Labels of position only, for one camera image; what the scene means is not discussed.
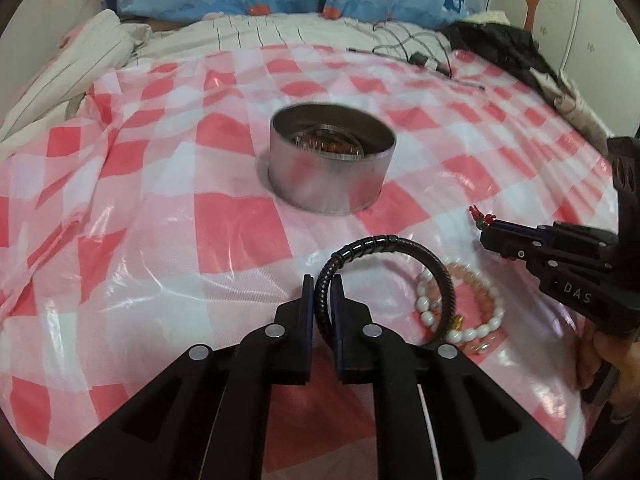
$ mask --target black handle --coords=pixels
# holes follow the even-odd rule
[[[619,376],[620,370],[611,363],[603,361],[593,384],[582,391],[582,400],[595,406],[602,406],[609,400]]]

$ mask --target silver round tin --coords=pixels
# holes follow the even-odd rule
[[[348,214],[377,200],[396,136],[355,108],[301,104],[274,115],[270,145],[269,178],[279,197],[308,211]]]

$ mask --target gold bead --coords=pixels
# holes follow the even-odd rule
[[[462,316],[454,316],[451,329],[460,332],[462,330],[462,324],[464,323],[464,321],[465,318],[463,318]]]

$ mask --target bracelet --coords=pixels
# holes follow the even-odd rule
[[[445,264],[452,278],[466,283],[474,293],[482,312],[482,324],[477,327],[463,328],[464,318],[456,315],[447,333],[447,342],[464,346],[467,354],[483,354],[489,349],[493,339],[491,334],[498,330],[504,319],[504,300],[498,290],[480,272],[471,266],[458,262]],[[438,284],[429,270],[424,270],[416,286],[418,299],[416,310],[420,312],[420,321],[427,328],[437,327],[442,311],[442,297]]]

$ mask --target wall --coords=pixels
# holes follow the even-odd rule
[[[0,38],[0,118],[57,53],[60,39],[102,10],[103,0],[23,0]]]
[[[640,44],[613,0],[489,0],[528,28],[617,136],[640,125]]]

